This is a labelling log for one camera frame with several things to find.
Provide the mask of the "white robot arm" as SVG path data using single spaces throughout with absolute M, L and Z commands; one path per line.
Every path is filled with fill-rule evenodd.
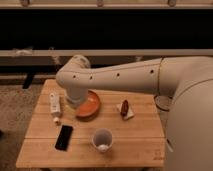
M 213 80 L 213 57 L 158 58 L 103 68 L 90 68 L 82 55 L 73 56 L 56 74 L 67 99 L 79 105 L 89 89 L 159 94 L 177 100 L 204 81 Z

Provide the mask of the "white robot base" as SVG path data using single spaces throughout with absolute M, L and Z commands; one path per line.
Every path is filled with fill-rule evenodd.
M 170 109 L 165 171 L 213 171 L 213 80 L 176 95 Z

